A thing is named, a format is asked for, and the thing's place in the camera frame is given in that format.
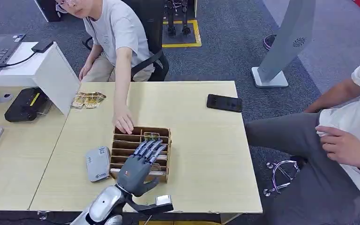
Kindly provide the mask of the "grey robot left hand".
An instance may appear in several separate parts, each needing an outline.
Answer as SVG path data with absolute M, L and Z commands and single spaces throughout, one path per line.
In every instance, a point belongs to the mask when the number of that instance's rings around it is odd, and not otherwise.
M 159 178 L 155 177 L 145 182 L 152 165 L 156 162 L 160 153 L 166 148 L 162 140 L 150 140 L 142 142 L 131 154 L 117 174 L 117 186 L 126 192 L 140 197 L 156 187 Z

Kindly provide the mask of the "person's left hand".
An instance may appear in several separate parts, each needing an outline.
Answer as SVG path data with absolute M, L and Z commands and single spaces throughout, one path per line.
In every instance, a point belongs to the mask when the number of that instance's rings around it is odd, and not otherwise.
M 328 158 L 360 168 L 360 140 L 356 136 L 334 127 L 317 126 L 315 129 L 325 133 L 320 142 Z
M 124 134 L 132 134 L 134 125 L 131 112 L 126 105 L 114 106 L 113 125 Z

